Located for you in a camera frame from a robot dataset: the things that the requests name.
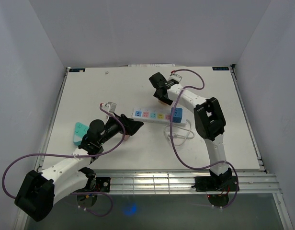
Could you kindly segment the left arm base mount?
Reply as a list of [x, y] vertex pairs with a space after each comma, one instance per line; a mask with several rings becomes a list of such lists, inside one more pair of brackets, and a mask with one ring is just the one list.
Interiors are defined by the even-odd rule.
[[[96, 177], [94, 179], [89, 179], [87, 185], [75, 193], [87, 193], [87, 192], [110, 192], [110, 177]], [[98, 195], [88, 194], [88, 195], [77, 195], [76, 201], [79, 206], [89, 208], [92, 207], [97, 201]]]

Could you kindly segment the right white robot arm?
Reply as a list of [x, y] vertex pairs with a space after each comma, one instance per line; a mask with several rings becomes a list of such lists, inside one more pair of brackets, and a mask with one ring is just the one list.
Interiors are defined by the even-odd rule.
[[156, 90], [153, 96], [167, 105], [173, 105], [173, 110], [176, 110], [176, 106], [180, 104], [192, 112], [196, 132], [206, 144], [210, 165], [201, 168], [188, 166], [188, 168], [193, 170], [209, 168], [211, 186], [215, 190], [222, 190], [227, 186], [232, 172], [227, 164], [224, 149], [226, 120], [219, 101], [215, 97], [207, 99], [191, 92], [189, 89], [201, 90], [203, 87], [182, 86], [180, 80], [173, 77], [174, 73], [175, 70], [171, 72], [168, 80], [160, 72], [149, 78]]

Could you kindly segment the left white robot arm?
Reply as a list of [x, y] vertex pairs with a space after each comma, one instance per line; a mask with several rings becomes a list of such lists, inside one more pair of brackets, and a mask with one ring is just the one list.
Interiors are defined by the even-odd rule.
[[80, 145], [59, 163], [37, 172], [27, 173], [15, 198], [15, 204], [36, 222], [43, 220], [55, 203], [75, 194], [97, 198], [102, 193], [96, 173], [88, 168], [103, 153], [103, 144], [121, 133], [134, 135], [143, 122], [113, 114], [103, 122], [93, 120]]

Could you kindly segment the blue cube socket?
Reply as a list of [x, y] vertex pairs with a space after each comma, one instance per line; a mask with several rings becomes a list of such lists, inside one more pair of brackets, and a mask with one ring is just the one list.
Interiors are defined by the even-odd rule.
[[182, 117], [183, 117], [183, 109], [178, 108], [178, 107], [176, 107], [175, 109], [171, 108], [170, 115], [172, 117], [172, 122], [173, 123], [181, 123], [182, 122]]

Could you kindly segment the beige cube socket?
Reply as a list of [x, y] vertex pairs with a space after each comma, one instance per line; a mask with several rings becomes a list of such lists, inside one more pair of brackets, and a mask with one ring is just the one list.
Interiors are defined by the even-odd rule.
[[161, 105], [164, 105], [164, 106], [171, 106], [172, 105], [172, 103], [166, 103], [166, 102], [163, 102], [163, 101], [161, 101], [161, 100], [158, 100], [158, 102], [161, 104]]

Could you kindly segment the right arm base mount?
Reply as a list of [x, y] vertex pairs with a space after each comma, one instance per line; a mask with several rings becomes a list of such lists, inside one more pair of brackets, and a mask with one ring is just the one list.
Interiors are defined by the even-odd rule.
[[236, 176], [232, 176], [222, 185], [216, 184], [215, 179], [211, 176], [197, 176], [194, 178], [194, 184], [191, 188], [196, 192], [206, 192], [211, 206], [219, 209], [230, 206], [239, 192], [239, 184]]

